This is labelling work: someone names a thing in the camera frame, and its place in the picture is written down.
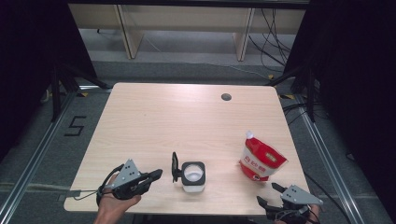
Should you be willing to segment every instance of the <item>gray floor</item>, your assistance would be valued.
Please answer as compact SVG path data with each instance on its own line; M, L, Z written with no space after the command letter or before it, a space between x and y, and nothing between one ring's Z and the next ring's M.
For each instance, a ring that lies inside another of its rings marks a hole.
M243 62L235 56L231 34L195 32L147 32L134 60L126 58L120 33L112 30L81 30L87 49L99 78L108 84L128 82L173 82L235 85L263 85L269 75L281 73L270 71L282 67L269 57L261 57L252 43L247 46ZM253 35L261 45L262 35ZM280 35L285 45L291 47L293 35ZM266 49L279 60L276 48ZM79 80L81 85L90 83ZM289 94L291 80L278 86L279 94ZM92 223L95 214L64 211L64 197L71 186L94 128L106 104L109 92L90 91L85 97L76 97L61 120L60 127L49 144L36 173L21 198L19 206L9 223ZM294 99L280 99L283 106L296 104ZM326 117L326 112L315 107L316 125L327 148L331 152L341 177L356 201L365 223L392 223L381 202L354 161L346 157L347 148L337 131ZM286 115L290 132L304 170L310 174L343 207L322 158L318 153L304 122L302 110L294 109ZM80 136L69 125L75 116L84 116L77 125L84 126ZM26 167L27 162L40 144L50 126L51 100L44 103L32 119L20 143L10 150L0 164L0 200L3 202ZM347 223L339 209L311 180L307 179L311 192L325 204L320 213L321 223ZM120 223L132 223L133 216L126 215ZM259 223L270 223L265 217L255 217ZM212 218L206 223L220 223Z

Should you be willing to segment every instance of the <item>black cable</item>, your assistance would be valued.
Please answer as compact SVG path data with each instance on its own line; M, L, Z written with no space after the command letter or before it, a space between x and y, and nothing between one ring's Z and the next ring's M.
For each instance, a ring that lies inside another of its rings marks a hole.
M319 217L317 216L317 214L315 214L311 209L309 209L309 212L312 214L312 215L314 215L314 217L317 219L317 223L318 224L320 224L320 221L319 221Z
M288 57L286 57L285 52L283 52L283 49L282 49L282 47L280 46L280 45L283 45L283 46L285 46L285 45L282 44L282 42L279 40L279 38L277 38L277 31L276 31L276 9L275 9L275 8L273 8L273 23L274 23L274 31L272 32L272 35L273 35L273 37L274 37L274 40L275 40L276 43L277 43L277 47L278 47L278 49L279 49L279 53L280 53L280 55L282 56L282 59L283 59L284 62L285 62L285 60L287 60Z
M273 44L273 43L268 39L268 38L269 38L269 35L270 35L270 34L268 34L268 36L265 36L264 34L262 34L262 37L264 37L265 42L268 42L272 47L278 48L277 45ZM289 49L283 49L283 48L282 48L282 50L285 50L286 52L290 52Z
M291 125L295 120L297 120L297 118L299 118L304 113L306 113L306 110L303 113L299 114L297 117L295 117L290 123L288 123L288 126Z
M271 26L270 26L270 24L269 24L267 18L265 17L265 14L264 14L264 11L263 11L263 10L262 10L262 16L264 17L265 22L267 23L267 26L268 26L268 29L269 29L269 34L268 34L268 36L269 36L269 35L272 35L272 36L274 37L274 39L276 40L278 46L275 46L275 45L272 44L271 42L270 42L270 44L273 45L273 46L276 47L276 48L281 48L281 47L279 46L279 44L280 44L280 45L282 45L282 46L284 47L284 48L282 48L283 50L285 50L285 51L287 51L287 52L290 52L291 49L290 49L289 47L287 47L286 45L284 45L284 44L277 38L277 33L274 34L274 32L273 32L273 30L272 30L273 25L276 26L276 22L275 22L275 11L273 11L273 22L272 22Z
M250 41L254 44L254 46L256 46L256 48L261 51L262 53L264 53L265 55L267 55L268 57L270 57L271 59L273 59L274 61L276 61L277 63L279 63L282 66L285 66L284 63L282 63L280 60L276 59L274 56L272 56L271 54L269 54L268 52L266 52L264 49L260 48L256 42L253 41L253 39L251 38L251 36L249 35L248 38L250 39Z
M283 210L283 211L280 211L280 212L276 213L275 219L276 220L282 220L283 217L286 217L286 216L288 216L290 214L293 214L293 213L296 213L296 210Z
M291 110L286 111L285 117L289 114L290 111L291 111Z
M107 183L108 179L113 176L117 171L120 171L122 169L124 164L121 164L120 166L114 168L113 171L110 172L110 174L108 174L108 176L106 177L106 179L103 181L102 187L105 186L105 184Z
M262 53L261 53L261 55L260 55L260 60L261 60L261 62L262 62L262 66L263 66L264 68L266 68L266 69L268 69L268 70L270 70L270 71L273 71L273 72L278 72L278 73L282 73L282 72L283 72L283 71L276 70L276 69L272 69L272 68L266 66L266 65L264 64L264 62L262 61Z
M307 174L305 171L303 171L304 172L304 175L306 176L306 177L308 177L312 182L314 182L314 184L315 185L317 185L318 186L318 188L320 188L321 190L322 190L322 192L324 193L324 194L326 194L326 196L327 197L329 197L329 199L335 204L335 206L337 206L337 208L341 211L341 213L344 215L344 217L346 218L346 221L347 221L347 223L351 223L350 222L350 219L349 219L349 217L347 216L347 213L344 211L344 209L338 204L338 202L336 202L335 201L335 199L332 197L332 196L330 196L330 194L314 179L314 178L312 178L312 176L310 176L309 174Z
M287 106L283 107L282 109L283 109L283 112L286 112L286 111L290 111L290 110L292 110L292 109L294 109L294 108L298 108L298 107L300 107L300 106L305 106L305 105L306 105L306 103L303 103L303 104L295 104L295 105L287 105Z

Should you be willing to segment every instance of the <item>human hand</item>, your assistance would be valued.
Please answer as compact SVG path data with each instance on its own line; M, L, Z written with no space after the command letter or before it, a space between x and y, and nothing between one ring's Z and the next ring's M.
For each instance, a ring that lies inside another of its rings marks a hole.
M112 183L116 179L117 175L111 176L108 183ZM116 199L112 193L109 192L109 189L105 189L104 195L99 203L99 209L97 217L94 221L94 224L115 224L118 220L124 215L126 210L128 210L131 206L137 204L141 196L135 195L132 199L129 200L118 200Z
M311 207L311 212L309 213L308 218L314 222L319 222L319 220L318 220L319 206L317 206L316 204L310 204L309 206ZM281 220L275 220L274 224L288 224L288 223L281 221Z

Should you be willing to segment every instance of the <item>table hole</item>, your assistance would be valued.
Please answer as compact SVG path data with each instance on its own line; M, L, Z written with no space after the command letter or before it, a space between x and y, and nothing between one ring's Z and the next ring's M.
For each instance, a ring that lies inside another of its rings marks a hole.
M223 101L231 101L231 95L229 94L229 93L223 93L222 95L221 95L221 99L223 100Z

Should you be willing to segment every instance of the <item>red and white bag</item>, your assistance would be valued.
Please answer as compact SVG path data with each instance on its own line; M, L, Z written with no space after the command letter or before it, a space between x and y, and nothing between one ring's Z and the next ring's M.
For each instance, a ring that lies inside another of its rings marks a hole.
M251 131L247 132L247 140L242 153L242 171L254 181L267 181L288 160L274 148L267 146L255 138Z

